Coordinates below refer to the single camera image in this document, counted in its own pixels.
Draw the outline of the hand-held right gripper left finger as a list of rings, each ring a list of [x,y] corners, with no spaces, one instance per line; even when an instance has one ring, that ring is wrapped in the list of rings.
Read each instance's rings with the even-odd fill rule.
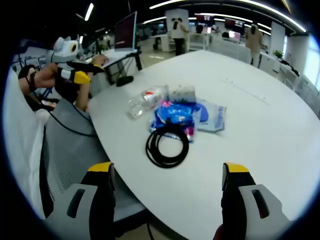
[[[53,201],[46,226],[59,240],[113,240],[115,214],[112,163],[91,166],[81,183],[72,184]]]

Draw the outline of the person's right hand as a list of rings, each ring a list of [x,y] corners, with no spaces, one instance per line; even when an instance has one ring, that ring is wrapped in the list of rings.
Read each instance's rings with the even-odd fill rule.
[[[217,228],[212,240],[224,240],[224,226],[223,226],[223,224],[221,224]]]

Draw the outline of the person's left hand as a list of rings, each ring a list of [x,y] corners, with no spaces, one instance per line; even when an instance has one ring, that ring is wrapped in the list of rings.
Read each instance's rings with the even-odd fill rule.
[[[41,71],[34,74],[34,85],[38,88],[52,88],[56,83],[58,66],[56,63],[50,63]]]

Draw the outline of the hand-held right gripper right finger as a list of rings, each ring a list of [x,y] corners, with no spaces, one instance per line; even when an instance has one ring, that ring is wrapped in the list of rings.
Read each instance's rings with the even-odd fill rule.
[[[277,240],[291,224],[281,201],[232,162],[222,167],[221,212],[223,240]]]

